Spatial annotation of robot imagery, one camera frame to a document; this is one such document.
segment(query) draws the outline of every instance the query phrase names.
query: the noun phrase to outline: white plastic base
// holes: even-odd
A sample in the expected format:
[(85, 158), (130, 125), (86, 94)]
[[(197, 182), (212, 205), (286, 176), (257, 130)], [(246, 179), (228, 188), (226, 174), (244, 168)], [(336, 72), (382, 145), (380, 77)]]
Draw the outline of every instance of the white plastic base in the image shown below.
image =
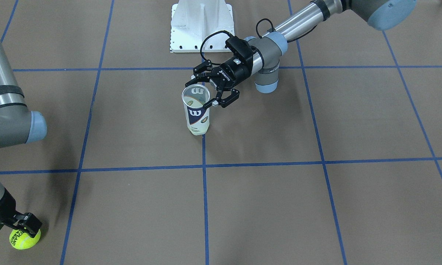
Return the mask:
[[(170, 52), (199, 52), (209, 35), (226, 30), (234, 35), (232, 6), (224, 0), (180, 0), (172, 6)], [(230, 52), (226, 34), (206, 41), (203, 52)]]

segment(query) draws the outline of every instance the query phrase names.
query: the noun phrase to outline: tennis ball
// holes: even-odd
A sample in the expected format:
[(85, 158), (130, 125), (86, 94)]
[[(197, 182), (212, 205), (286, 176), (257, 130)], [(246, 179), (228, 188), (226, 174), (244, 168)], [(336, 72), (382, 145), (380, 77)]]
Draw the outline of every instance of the tennis ball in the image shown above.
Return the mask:
[(36, 245), (38, 240), (40, 240), (41, 230), (38, 230), (38, 233), (34, 238), (31, 238), (27, 233), (23, 230), (13, 230), (10, 233), (10, 244), (12, 247), (18, 250), (26, 250), (27, 248), (31, 248)]

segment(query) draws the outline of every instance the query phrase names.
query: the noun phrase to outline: cup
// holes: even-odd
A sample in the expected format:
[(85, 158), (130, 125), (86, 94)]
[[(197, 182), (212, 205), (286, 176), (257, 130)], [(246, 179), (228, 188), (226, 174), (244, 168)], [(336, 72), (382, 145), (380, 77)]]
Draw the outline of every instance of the cup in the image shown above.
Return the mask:
[(210, 100), (210, 91), (201, 84), (193, 84), (182, 92), (187, 127), (193, 135), (206, 134), (210, 126), (210, 109), (203, 109), (203, 104)]

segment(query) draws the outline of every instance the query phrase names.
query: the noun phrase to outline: cable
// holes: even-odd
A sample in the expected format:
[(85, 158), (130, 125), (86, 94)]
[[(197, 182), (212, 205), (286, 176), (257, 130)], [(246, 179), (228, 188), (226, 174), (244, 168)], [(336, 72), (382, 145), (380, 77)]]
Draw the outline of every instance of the cable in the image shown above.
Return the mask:
[[(209, 38), (213, 37), (213, 36), (216, 35), (216, 34), (220, 34), (220, 33), (224, 33), (224, 34), (228, 35), (230, 38), (233, 37), (233, 35), (231, 34), (231, 32), (228, 32), (228, 31), (226, 31), (226, 30), (221, 30), (221, 31), (215, 32), (215, 33), (209, 35), (208, 37), (206, 37), (206, 39), (203, 40), (203, 43), (201, 43), (201, 47), (200, 47), (200, 55), (201, 55), (201, 57), (202, 57), (205, 61), (207, 61), (207, 59), (204, 57), (203, 52), (202, 52), (204, 44), (206, 43), (206, 41), (207, 41)], [(213, 62), (211, 62), (211, 64), (214, 65), (214, 66), (221, 65), (221, 64), (216, 64), (216, 63), (213, 63)]]
[(317, 27), (317, 25), (315, 25), (310, 31), (306, 32), (305, 34), (303, 34), (303, 35), (297, 37), (297, 38), (294, 39), (294, 40), (289, 40), (289, 41), (287, 41), (287, 42), (288, 42), (288, 43), (290, 43), (290, 42), (295, 42), (295, 41), (301, 39), (302, 37), (305, 37), (306, 35), (308, 35), (309, 33), (311, 33), (311, 31), (313, 31), (316, 27)]
[(255, 25), (255, 32), (257, 32), (257, 36), (259, 37), (259, 39), (261, 39), (262, 37), (261, 37), (261, 35), (259, 34), (259, 24), (262, 22), (262, 21), (268, 21), (268, 22), (270, 22), (270, 25), (272, 26), (271, 27), (271, 31), (272, 32), (274, 32), (275, 31), (275, 27), (273, 27), (273, 23), (268, 19), (268, 18), (262, 18), (261, 20), (259, 20), (258, 22), (257, 22), (257, 25)]

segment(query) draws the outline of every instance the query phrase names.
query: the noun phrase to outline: blue end cap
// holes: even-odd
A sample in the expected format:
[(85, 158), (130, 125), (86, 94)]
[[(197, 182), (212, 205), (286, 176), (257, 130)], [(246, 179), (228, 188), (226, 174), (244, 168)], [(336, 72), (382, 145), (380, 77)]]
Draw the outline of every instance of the blue end cap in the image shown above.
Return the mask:
[(31, 127), (30, 134), (28, 134), (28, 140), (26, 143), (39, 141), (43, 139), (48, 133), (48, 127), (46, 121), (41, 113), (37, 111), (31, 112)]
[(368, 25), (377, 30), (388, 30), (408, 17), (416, 3), (416, 0), (389, 0), (370, 16)]
[(273, 42), (278, 45), (281, 50), (281, 55), (284, 55), (288, 50), (288, 42), (280, 32), (270, 32), (269, 34), (265, 35), (265, 37), (273, 40)]
[(275, 83), (270, 84), (270, 85), (259, 85), (259, 84), (255, 83), (255, 87), (257, 88), (257, 90), (261, 93), (264, 93), (264, 94), (268, 94), (268, 93), (275, 91), (275, 89), (277, 89), (277, 86), (278, 86), (278, 80)]
[(248, 42), (249, 40), (256, 39), (254, 36), (245, 37), (244, 40)]

